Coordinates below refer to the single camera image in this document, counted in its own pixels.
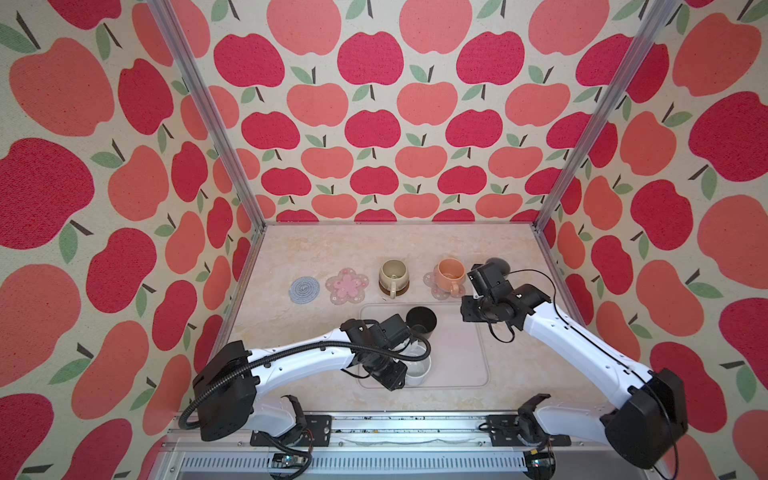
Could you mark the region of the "grey round coaster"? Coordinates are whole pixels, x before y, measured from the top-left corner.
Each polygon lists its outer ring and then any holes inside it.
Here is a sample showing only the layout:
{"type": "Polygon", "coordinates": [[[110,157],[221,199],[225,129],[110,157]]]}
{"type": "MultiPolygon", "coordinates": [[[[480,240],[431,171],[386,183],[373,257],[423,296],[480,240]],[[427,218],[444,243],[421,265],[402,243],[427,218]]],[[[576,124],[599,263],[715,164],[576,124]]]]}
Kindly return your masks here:
{"type": "Polygon", "coordinates": [[[298,305],[313,302],[320,292],[320,283],[317,279],[304,276],[296,279],[288,290],[290,300],[298,305]]]}

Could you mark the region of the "peach pink mug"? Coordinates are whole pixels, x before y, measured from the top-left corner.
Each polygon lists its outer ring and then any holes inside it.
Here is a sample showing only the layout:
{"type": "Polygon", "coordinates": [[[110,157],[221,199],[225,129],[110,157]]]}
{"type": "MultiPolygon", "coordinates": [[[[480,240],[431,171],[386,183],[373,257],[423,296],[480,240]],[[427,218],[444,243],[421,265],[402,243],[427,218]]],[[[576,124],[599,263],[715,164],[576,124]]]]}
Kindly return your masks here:
{"type": "Polygon", "coordinates": [[[445,258],[437,264],[434,282],[440,291],[454,298],[461,297],[464,295],[465,281],[466,270],[459,260],[445,258]]]}

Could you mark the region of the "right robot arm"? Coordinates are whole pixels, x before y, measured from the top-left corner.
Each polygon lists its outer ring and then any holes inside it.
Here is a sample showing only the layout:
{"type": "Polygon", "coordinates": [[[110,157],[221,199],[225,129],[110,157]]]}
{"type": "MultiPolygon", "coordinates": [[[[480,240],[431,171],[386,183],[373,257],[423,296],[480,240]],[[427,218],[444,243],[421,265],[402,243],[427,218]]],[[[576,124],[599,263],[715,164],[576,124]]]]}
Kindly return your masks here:
{"type": "Polygon", "coordinates": [[[606,401],[580,405],[538,394],[518,408],[508,432],[535,449],[557,435],[582,438],[612,447],[637,468],[656,468],[688,430],[681,378],[667,368],[652,370],[573,322],[554,294],[513,286],[512,272],[499,258],[474,265],[468,273],[473,292],[461,301],[463,321],[527,333],[585,375],[606,401]]]}

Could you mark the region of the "black mug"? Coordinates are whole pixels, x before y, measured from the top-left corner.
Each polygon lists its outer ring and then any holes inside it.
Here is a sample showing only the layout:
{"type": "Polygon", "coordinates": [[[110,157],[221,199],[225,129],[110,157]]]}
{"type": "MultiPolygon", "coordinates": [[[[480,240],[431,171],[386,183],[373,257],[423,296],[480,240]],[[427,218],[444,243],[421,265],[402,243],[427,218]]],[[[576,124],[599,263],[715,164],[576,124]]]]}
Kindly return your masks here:
{"type": "Polygon", "coordinates": [[[428,339],[437,327],[437,316],[430,308],[416,306],[407,312],[406,324],[412,332],[428,339]]]}

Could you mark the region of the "brown wooden round coaster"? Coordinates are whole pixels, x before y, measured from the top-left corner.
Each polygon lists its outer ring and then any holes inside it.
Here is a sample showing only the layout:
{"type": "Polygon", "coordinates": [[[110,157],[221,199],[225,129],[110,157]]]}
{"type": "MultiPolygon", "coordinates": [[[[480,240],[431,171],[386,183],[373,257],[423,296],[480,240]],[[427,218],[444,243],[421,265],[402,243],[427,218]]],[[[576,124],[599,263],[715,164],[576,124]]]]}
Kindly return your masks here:
{"type": "Polygon", "coordinates": [[[385,288],[384,286],[382,286],[382,285],[379,285],[379,290],[382,292],[382,295],[383,295],[383,297],[385,297],[385,298],[397,298],[397,297],[401,297],[401,296],[405,295],[405,294],[408,292],[409,288],[410,288],[410,284],[409,284],[408,286],[405,286],[403,289],[397,290],[397,291],[395,292],[395,294],[394,294],[395,296],[394,296],[394,297],[392,297],[392,296],[391,296],[391,294],[390,294],[390,291],[389,291],[388,289],[386,289],[386,288],[385,288]]]}

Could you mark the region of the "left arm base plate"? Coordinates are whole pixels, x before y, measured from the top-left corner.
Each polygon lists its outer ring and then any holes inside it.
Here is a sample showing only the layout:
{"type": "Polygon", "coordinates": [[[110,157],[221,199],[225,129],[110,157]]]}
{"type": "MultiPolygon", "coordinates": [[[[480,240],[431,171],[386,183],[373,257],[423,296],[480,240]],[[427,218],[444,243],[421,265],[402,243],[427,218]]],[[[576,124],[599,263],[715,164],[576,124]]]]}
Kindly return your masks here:
{"type": "Polygon", "coordinates": [[[327,414],[305,416],[306,425],[297,426],[277,440],[291,448],[328,447],[333,417],[327,414]]]}

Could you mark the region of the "beige mug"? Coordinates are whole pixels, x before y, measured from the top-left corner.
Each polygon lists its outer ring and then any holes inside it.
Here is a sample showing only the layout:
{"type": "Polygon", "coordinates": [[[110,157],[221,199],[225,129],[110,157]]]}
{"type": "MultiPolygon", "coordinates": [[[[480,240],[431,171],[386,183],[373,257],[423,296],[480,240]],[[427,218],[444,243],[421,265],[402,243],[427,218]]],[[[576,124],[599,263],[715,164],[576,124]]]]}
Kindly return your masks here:
{"type": "Polygon", "coordinates": [[[410,284],[407,266],[401,260],[391,259],[383,263],[378,274],[378,285],[384,286],[394,297],[397,290],[410,284]]]}

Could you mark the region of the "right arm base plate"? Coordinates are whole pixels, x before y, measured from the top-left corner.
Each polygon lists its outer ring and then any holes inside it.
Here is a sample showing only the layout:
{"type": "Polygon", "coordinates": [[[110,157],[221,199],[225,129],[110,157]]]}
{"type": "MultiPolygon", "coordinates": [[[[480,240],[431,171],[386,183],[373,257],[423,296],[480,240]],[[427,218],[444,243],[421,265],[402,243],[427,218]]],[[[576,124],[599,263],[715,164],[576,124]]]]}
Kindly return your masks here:
{"type": "Polygon", "coordinates": [[[543,438],[525,440],[519,428],[516,414],[488,415],[478,430],[487,433],[494,447],[529,447],[543,448],[548,445],[543,438]]]}

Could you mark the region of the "right aluminium corner post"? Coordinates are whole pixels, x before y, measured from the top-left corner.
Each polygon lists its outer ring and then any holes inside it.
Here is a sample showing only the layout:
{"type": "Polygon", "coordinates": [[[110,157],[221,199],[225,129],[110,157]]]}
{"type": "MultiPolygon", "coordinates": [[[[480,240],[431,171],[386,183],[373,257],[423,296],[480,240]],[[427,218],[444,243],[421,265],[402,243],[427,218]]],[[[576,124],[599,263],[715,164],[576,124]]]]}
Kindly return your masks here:
{"type": "Polygon", "coordinates": [[[581,163],[587,158],[589,151],[606,126],[611,113],[627,93],[631,81],[651,51],[658,35],[681,5],[682,1],[667,0],[654,1],[650,5],[637,34],[618,65],[616,73],[606,87],[605,93],[600,97],[597,108],[592,113],[573,153],[568,156],[560,176],[545,199],[532,226],[535,234],[543,233],[549,219],[553,216],[566,190],[575,178],[581,163]]]}

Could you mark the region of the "grey mug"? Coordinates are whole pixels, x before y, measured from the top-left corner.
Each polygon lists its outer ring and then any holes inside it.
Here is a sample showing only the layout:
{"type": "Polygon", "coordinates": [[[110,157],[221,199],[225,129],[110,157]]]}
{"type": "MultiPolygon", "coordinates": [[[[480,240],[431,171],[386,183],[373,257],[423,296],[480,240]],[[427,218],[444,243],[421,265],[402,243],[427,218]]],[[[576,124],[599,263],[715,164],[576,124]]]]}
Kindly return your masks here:
{"type": "Polygon", "coordinates": [[[487,265],[492,265],[496,268],[503,277],[507,277],[511,272],[511,267],[506,260],[498,257],[491,257],[486,261],[487,265]]]}

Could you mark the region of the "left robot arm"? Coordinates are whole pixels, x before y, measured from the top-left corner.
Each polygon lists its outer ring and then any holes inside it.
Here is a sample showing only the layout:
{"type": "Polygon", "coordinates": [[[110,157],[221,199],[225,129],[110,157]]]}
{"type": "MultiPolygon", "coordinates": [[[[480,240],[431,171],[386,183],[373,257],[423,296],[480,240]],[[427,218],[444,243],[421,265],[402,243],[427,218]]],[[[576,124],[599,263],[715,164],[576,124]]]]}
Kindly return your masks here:
{"type": "Polygon", "coordinates": [[[193,380],[194,399],[178,426],[205,442],[250,430],[289,445],[308,428],[299,400],[278,388],[328,371],[359,366],[389,391],[405,387],[410,363],[427,360],[431,344],[395,314],[383,322],[349,319],[314,339],[266,349],[225,345],[193,380]]]}

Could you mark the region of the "aluminium front rail frame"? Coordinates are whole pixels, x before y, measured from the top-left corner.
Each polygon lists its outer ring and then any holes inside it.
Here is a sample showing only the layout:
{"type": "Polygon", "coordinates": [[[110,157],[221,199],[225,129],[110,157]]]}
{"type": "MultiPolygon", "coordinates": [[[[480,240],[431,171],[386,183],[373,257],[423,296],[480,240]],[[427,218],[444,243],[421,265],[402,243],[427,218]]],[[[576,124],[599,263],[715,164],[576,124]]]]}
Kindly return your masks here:
{"type": "Polygon", "coordinates": [[[543,448],[494,447],[478,430],[506,411],[311,412],[333,417],[328,447],[282,451],[250,430],[204,442],[170,430],[150,479],[674,479],[675,462],[637,468],[610,446],[556,436],[543,448]]]}

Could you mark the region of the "pink flower coaster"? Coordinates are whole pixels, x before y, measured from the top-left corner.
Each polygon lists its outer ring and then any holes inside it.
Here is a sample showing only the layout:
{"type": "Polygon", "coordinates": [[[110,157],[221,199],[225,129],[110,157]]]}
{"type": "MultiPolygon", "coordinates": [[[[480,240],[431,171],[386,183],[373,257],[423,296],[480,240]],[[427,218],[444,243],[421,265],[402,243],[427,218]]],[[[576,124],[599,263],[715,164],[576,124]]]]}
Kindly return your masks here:
{"type": "Polygon", "coordinates": [[[438,273],[436,271],[426,273],[423,276],[424,284],[430,289],[431,295],[436,300],[447,300],[449,298],[459,298],[459,297],[461,297],[461,296],[466,294],[466,289],[465,289],[465,286],[463,284],[459,285],[458,293],[456,295],[454,295],[449,290],[442,289],[438,285],[438,282],[437,282],[438,278],[439,278],[439,275],[438,275],[438,273]]]}
{"type": "Polygon", "coordinates": [[[330,301],[334,305],[346,303],[359,304],[365,299],[365,290],[369,279],[364,274],[358,274],[352,268],[343,268],[335,276],[325,281],[325,287],[330,292],[330,301]]]}

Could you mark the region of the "left aluminium corner post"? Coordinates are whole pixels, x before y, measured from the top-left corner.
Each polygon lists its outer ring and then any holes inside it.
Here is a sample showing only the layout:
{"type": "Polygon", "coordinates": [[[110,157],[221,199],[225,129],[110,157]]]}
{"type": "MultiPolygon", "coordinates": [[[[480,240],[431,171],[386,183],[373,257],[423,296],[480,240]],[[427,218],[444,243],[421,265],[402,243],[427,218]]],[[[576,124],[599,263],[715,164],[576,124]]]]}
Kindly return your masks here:
{"type": "Polygon", "coordinates": [[[238,194],[246,213],[253,222],[256,232],[263,234],[266,229],[264,216],[250,188],[239,155],[228,137],[216,102],[200,74],[196,59],[185,38],[184,30],[175,14],[171,2],[150,0],[148,5],[158,25],[159,31],[181,72],[181,76],[186,82],[189,92],[195,101],[201,119],[209,132],[211,141],[219,153],[225,169],[233,182],[234,190],[238,194]]]}

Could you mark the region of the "white mug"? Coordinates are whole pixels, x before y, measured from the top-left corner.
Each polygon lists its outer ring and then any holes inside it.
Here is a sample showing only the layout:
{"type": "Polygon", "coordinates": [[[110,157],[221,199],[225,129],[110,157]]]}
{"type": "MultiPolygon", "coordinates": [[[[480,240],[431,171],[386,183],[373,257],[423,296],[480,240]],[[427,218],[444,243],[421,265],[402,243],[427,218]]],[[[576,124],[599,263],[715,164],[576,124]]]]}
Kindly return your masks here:
{"type": "MultiPolygon", "coordinates": [[[[426,346],[422,342],[415,342],[410,344],[403,352],[404,355],[409,357],[416,357],[426,352],[426,346]]],[[[425,359],[418,362],[405,361],[407,366],[407,372],[405,376],[406,387],[416,387],[421,385],[431,368],[431,358],[427,356],[425,359]]]]}

